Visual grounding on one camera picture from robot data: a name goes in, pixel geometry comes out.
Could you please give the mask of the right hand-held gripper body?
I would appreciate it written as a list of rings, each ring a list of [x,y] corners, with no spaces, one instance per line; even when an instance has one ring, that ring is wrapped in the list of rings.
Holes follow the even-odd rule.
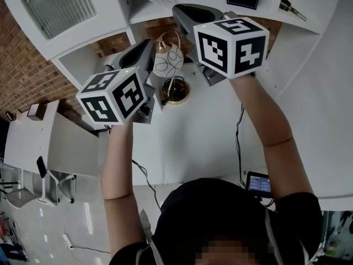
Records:
[[[270,32],[248,17],[198,4],[172,7],[180,32],[192,43],[187,53],[210,86],[253,73],[265,62]]]

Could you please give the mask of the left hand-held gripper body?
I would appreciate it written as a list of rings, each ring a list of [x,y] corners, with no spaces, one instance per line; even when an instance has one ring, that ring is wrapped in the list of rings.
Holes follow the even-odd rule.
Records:
[[[125,125],[135,115],[139,123],[151,122],[156,89],[147,80],[155,56],[154,41],[145,39],[88,78],[76,97],[94,124]]]

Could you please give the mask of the person's right forearm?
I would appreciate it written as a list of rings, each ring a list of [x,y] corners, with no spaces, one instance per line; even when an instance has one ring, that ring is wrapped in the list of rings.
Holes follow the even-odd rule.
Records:
[[[230,83],[264,147],[295,145],[286,116],[255,77],[244,75]]]

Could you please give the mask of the person's left forearm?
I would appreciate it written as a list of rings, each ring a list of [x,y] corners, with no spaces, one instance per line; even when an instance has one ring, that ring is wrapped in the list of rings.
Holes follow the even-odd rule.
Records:
[[[105,200],[132,194],[132,149],[133,121],[112,126],[101,173],[101,191]]]

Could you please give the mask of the white desk with drawers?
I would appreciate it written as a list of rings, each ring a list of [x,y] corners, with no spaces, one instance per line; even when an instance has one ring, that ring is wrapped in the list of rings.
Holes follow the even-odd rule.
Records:
[[[184,183],[262,168],[262,145],[230,82],[209,86],[192,63],[181,76],[190,87],[177,105],[155,105],[149,124],[133,125],[136,186]]]

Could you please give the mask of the white desk hutch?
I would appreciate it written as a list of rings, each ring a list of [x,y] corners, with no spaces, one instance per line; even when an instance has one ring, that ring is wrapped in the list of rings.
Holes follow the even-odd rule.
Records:
[[[339,0],[258,0],[255,9],[227,0],[173,0],[232,11],[270,31],[264,82],[280,96],[322,37]],[[171,6],[155,0],[0,0],[0,118],[33,103],[60,100],[70,118],[76,98],[104,60],[175,27]]]

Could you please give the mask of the brass lamp with white shade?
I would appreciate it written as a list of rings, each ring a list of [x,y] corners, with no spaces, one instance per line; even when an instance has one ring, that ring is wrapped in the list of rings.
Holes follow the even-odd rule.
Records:
[[[165,79],[162,86],[162,105],[177,105],[188,99],[190,88],[184,78],[178,75],[184,64],[180,35],[173,29],[172,32],[176,35],[178,43],[168,43],[163,38],[169,32],[164,32],[156,40],[153,73]]]

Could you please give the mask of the brown box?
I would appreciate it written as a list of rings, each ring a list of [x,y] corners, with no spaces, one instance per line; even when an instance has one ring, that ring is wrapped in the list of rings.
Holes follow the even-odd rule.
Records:
[[[28,110],[27,117],[33,121],[42,121],[46,112],[45,103],[32,104]]]

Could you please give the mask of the white side table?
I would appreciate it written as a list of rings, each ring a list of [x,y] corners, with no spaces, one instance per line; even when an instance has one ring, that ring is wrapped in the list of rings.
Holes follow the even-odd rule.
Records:
[[[36,162],[42,157],[49,171],[96,177],[98,137],[58,113],[59,102],[46,105],[42,121],[23,112],[10,123],[4,163],[38,174]]]

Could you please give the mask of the black phone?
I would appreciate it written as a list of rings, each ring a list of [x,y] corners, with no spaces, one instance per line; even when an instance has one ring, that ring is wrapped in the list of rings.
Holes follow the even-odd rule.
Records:
[[[47,175],[47,168],[45,166],[44,160],[42,156],[39,156],[38,159],[36,160],[36,165],[38,167],[40,177],[44,179]]]

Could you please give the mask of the white chair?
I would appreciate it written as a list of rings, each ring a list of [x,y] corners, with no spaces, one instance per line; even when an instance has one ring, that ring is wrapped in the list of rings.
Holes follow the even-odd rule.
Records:
[[[32,186],[25,187],[21,182],[19,189],[4,195],[10,206],[20,209],[30,202],[56,207],[66,200],[73,204],[76,200],[77,176],[61,172],[48,171],[45,177],[32,174]]]

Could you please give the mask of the small black display screen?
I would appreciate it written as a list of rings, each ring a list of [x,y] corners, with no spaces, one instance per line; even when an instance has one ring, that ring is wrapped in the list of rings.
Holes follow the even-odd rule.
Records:
[[[249,171],[247,173],[246,190],[255,197],[272,198],[270,180],[267,174]]]

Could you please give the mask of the white power strip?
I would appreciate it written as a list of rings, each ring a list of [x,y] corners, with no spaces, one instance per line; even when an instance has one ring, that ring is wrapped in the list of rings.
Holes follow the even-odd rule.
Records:
[[[65,245],[70,249],[70,250],[73,250],[73,245],[72,245],[72,242],[71,240],[69,239],[68,235],[67,234],[63,234],[63,239],[64,239],[64,242],[65,242]]]

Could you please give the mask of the person's black shirt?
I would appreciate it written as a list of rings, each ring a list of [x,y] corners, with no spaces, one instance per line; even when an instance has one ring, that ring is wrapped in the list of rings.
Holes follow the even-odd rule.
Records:
[[[275,210],[249,191],[221,179],[201,178],[172,191],[161,207],[154,248],[163,265],[194,265],[213,240],[240,241],[262,265],[304,265],[316,253],[323,218],[318,199],[295,193]]]

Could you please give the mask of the black-framed glass door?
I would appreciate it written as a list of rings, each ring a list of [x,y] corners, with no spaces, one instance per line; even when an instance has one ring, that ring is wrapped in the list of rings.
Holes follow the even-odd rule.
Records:
[[[324,211],[323,218],[325,255],[353,262],[353,211]]]

